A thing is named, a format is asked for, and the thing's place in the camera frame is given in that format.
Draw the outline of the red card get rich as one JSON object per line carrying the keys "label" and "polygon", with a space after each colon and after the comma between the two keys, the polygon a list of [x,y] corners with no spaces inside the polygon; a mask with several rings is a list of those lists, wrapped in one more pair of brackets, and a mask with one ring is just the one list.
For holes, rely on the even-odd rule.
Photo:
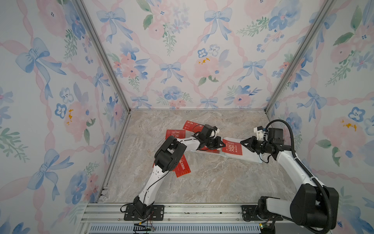
{"label": "red card get rich", "polygon": [[223,139],[225,147],[222,148],[222,152],[234,156],[242,156],[242,145],[238,142],[233,142],[227,139]]}

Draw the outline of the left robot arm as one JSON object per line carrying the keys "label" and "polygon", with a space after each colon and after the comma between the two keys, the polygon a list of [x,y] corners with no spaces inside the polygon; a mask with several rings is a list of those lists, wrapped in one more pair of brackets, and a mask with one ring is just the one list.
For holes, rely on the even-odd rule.
{"label": "left robot arm", "polygon": [[220,130],[208,124],[201,131],[188,138],[169,136],[156,151],[153,171],[140,194],[133,200],[132,206],[141,220],[151,214],[156,194],[166,175],[179,164],[186,151],[217,150],[225,147],[222,138],[218,136]]}

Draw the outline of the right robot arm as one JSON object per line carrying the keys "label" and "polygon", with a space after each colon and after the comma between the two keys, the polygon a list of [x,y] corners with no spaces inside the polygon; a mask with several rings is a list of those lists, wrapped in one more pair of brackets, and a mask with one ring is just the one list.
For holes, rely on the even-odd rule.
{"label": "right robot arm", "polygon": [[254,129],[255,135],[240,144],[259,157],[273,158],[286,170],[297,192],[291,201],[262,196],[253,209],[252,216],[275,222],[285,219],[303,226],[314,234],[327,234],[336,227],[339,193],[321,182],[302,162],[295,150],[294,134],[290,124],[280,120],[290,133],[290,144],[284,143],[283,129],[266,127]]}

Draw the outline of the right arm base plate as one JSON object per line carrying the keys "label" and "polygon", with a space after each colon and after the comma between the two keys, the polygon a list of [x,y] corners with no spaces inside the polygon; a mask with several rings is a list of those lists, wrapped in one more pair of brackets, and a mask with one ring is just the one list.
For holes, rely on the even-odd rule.
{"label": "right arm base plate", "polygon": [[242,205],[242,219],[245,222],[250,221],[270,221],[278,217],[277,214],[270,213],[259,205]]}

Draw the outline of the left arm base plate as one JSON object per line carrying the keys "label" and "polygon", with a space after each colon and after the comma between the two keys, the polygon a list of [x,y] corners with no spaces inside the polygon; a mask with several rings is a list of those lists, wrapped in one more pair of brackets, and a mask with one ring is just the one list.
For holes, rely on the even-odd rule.
{"label": "left arm base plate", "polygon": [[165,214],[164,205],[151,205],[147,208],[140,207],[136,208],[135,205],[127,205],[126,209],[123,211],[125,221],[163,221]]}

